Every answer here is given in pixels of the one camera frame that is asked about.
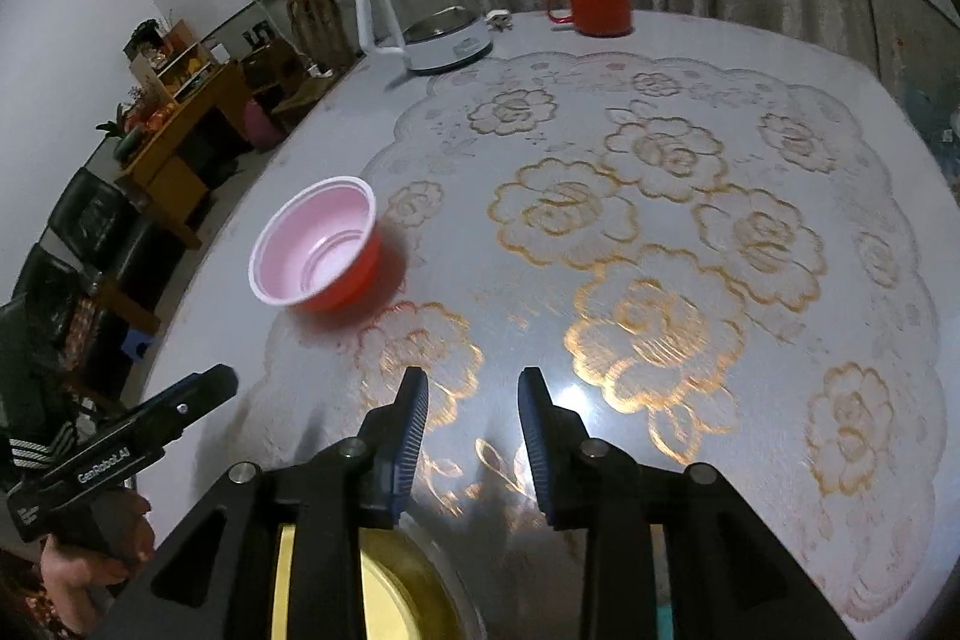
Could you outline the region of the left hand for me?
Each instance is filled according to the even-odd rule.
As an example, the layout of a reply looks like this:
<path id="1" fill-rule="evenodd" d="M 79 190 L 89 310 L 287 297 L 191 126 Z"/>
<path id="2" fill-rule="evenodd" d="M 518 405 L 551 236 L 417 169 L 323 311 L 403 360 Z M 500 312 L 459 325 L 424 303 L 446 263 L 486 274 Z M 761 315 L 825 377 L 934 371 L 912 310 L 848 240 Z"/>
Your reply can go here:
<path id="1" fill-rule="evenodd" d="M 148 500 L 135 491 L 116 492 L 107 508 L 119 523 L 119 559 L 67 546 L 53 534 L 44 539 L 41 552 L 41 575 L 53 609 L 68 630 L 82 637 L 91 635 L 106 614 L 98 604 L 99 591 L 139 575 L 155 557 Z"/>

